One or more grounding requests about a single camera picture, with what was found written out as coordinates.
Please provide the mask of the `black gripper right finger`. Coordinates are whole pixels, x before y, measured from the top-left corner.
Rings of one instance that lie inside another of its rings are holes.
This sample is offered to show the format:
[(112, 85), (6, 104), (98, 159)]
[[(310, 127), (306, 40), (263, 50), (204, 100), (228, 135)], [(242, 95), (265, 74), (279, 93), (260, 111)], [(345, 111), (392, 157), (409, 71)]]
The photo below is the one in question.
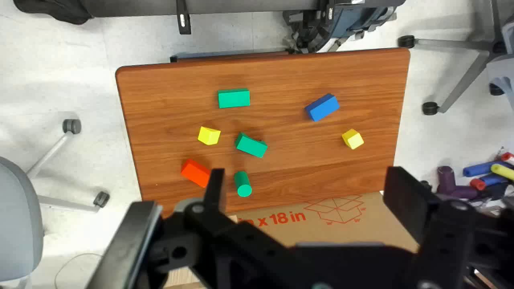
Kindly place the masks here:
[(385, 173), (384, 204), (419, 244), (428, 247), (427, 233), (435, 196), (403, 167), (388, 167)]

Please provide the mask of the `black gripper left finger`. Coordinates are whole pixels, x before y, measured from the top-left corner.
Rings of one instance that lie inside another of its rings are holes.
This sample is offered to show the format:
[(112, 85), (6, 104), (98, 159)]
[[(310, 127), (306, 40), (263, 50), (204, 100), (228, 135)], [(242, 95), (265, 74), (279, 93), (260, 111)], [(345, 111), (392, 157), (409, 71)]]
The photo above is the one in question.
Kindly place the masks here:
[(223, 180), (224, 170), (213, 169), (204, 194), (204, 207), (207, 214), (218, 214), (223, 209)]

